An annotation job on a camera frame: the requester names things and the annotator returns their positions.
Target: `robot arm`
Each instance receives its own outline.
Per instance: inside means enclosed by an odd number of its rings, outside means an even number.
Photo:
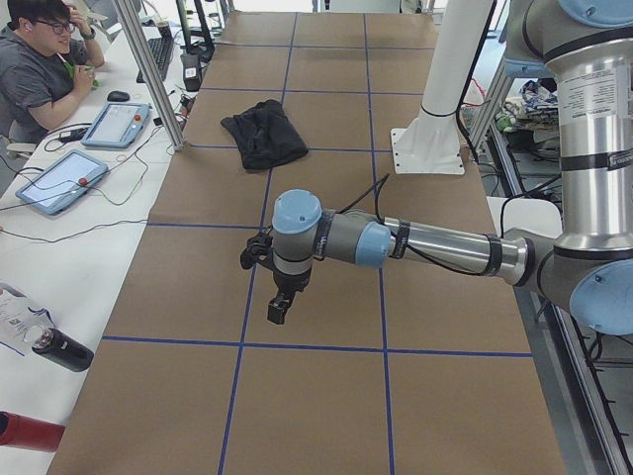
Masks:
[[[291,190],[275,203],[271,232],[250,239],[241,259],[243,268],[259,263],[273,272],[279,292],[270,321],[284,323],[295,294],[310,282],[313,259],[378,268],[391,257],[497,276],[596,331],[633,333],[633,3],[513,0],[506,57],[513,54],[546,61],[559,84],[563,234],[510,230],[499,238],[340,214]]]

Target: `red cylinder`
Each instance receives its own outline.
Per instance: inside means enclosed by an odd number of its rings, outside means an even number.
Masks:
[[[0,445],[55,452],[65,427],[0,412]]]

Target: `eyeglasses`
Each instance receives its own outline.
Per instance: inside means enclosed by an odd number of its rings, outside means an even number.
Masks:
[[[36,23],[44,23],[52,28],[52,32],[56,35],[63,35],[64,32],[72,33],[75,31],[74,23],[49,23],[42,20],[36,20]]]

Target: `gray t-shirt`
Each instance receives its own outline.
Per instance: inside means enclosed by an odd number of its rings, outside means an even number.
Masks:
[[[86,64],[82,42],[70,40],[69,64]],[[27,45],[7,26],[0,32],[0,94],[14,118],[10,139],[37,143],[47,130],[36,122],[29,108],[55,102],[73,88],[73,81],[57,54],[44,56]]]

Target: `folded black cloth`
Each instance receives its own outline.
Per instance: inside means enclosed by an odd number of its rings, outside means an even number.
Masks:
[[[247,170],[284,165],[308,153],[308,148],[286,117],[281,104],[269,99],[221,124],[230,132]]]

